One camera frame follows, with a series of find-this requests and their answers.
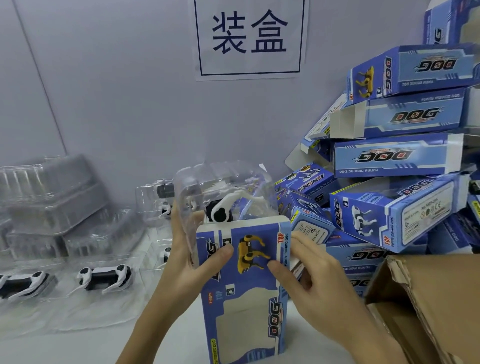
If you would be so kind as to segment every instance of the brown cardboard flap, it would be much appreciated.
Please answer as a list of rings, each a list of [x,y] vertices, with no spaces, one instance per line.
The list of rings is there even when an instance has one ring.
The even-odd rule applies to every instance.
[[[413,307],[405,308],[393,302],[371,303],[367,307],[398,341],[410,364],[441,364]]]
[[[388,275],[385,266],[390,281],[380,276]],[[381,270],[367,303],[401,297],[398,286],[403,286],[441,357],[451,363],[480,363],[480,255],[389,256]],[[395,294],[388,293],[389,287]]]

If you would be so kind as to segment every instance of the sign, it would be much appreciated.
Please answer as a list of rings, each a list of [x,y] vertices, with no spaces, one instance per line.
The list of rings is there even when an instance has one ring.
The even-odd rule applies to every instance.
[[[296,77],[309,0],[190,0],[197,81]]]

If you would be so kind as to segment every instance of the wall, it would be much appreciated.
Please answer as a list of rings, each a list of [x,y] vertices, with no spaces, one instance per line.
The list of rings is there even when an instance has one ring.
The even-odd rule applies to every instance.
[[[15,1],[67,151],[85,153],[123,204],[136,186],[205,160],[286,174],[348,69],[420,43],[429,2],[311,1],[299,77],[196,82],[185,0]]]
[[[11,0],[0,0],[0,166],[65,150]]]

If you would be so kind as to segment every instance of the white table surface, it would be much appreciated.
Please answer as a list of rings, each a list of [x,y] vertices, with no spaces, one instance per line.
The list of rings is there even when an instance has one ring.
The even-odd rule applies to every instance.
[[[145,240],[168,238],[168,234],[150,232]],[[115,363],[127,342],[134,323],[89,331],[25,337],[0,341],[2,364],[85,364]],[[338,344],[315,331],[290,301],[286,325],[287,350],[268,358],[265,364],[354,364]],[[202,302],[200,297],[172,326],[156,356],[155,363],[209,364]]]

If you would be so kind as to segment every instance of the stack of boxes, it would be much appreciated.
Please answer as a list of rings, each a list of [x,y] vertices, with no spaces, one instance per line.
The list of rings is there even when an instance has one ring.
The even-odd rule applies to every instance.
[[[309,215],[299,206],[302,194],[311,198],[310,215],[333,224],[316,242],[341,262],[360,296],[388,254],[475,253],[480,246],[480,188],[468,191],[480,165],[477,18],[479,1],[432,1],[425,44],[393,48],[351,69],[345,92],[303,139],[300,149],[325,163],[277,182],[280,213],[290,217],[292,204]]]
[[[144,231],[133,210],[113,208],[83,156],[0,168],[0,251],[15,260],[108,255]]]

